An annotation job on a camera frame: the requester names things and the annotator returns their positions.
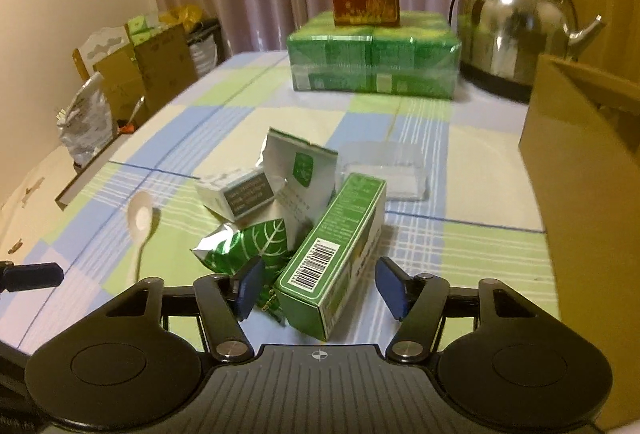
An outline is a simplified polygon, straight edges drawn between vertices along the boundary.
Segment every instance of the white wall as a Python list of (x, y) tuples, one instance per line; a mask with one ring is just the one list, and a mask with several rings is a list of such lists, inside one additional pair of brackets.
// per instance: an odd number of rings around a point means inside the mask
[(81, 85), (71, 52), (155, 0), (0, 0), (0, 204), (58, 144), (55, 116)]

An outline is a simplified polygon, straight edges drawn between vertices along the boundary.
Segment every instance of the table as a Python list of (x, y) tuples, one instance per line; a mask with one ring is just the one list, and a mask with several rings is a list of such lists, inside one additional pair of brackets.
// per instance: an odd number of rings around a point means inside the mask
[[(417, 143), (430, 169), (429, 198), (389, 201), (378, 255), (409, 274), (453, 286), (495, 277), (558, 316), (552, 268), (536, 202), (518, 152), (526, 106), (460, 82), (453, 101), (378, 94), (295, 92), (286, 52), (242, 53), (214, 69), (124, 144), (25, 257), (57, 262), (56, 289), (0, 295), (0, 340), (27, 353), (125, 289), (133, 247), (125, 210), (144, 189), (161, 209), (141, 276), (169, 286), (210, 273), (190, 252), (219, 225), (194, 189), (206, 173), (255, 164), (270, 126), (339, 149), (354, 140)], [(364, 273), (331, 342), (386, 347), (398, 324)], [(199, 345), (192, 318), (172, 330)], [(242, 323), (262, 343), (316, 343), (260, 311)], [(447, 321), (444, 344), (470, 331)]]

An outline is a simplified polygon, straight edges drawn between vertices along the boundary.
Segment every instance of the green logo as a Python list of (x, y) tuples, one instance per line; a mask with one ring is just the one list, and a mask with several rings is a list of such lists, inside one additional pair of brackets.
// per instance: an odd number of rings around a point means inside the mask
[(293, 163), (293, 177), (298, 180), (303, 187), (309, 187), (313, 175), (314, 159), (308, 154), (296, 153), (296, 160)]

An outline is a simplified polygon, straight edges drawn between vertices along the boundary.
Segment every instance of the kettle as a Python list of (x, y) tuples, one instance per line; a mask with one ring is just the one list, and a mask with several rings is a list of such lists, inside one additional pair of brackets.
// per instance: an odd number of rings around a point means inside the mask
[(597, 16), (578, 30), (571, 0), (459, 0), (460, 72), (489, 92), (528, 102), (538, 55), (575, 59), (604, 26)]

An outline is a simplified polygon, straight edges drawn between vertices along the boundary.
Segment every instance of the green carton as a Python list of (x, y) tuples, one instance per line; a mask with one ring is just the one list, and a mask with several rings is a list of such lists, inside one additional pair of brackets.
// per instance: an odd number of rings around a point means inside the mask
[(400, 26), (335, 26), (323, 12), (287, 39), (294, 89), (452, 98), (460, 41), (435, 12), (407, 10)]
[(274, 285), (289, 324), (327, 340), (373, 258), (385, 214), (386, 182), (352, 173)]

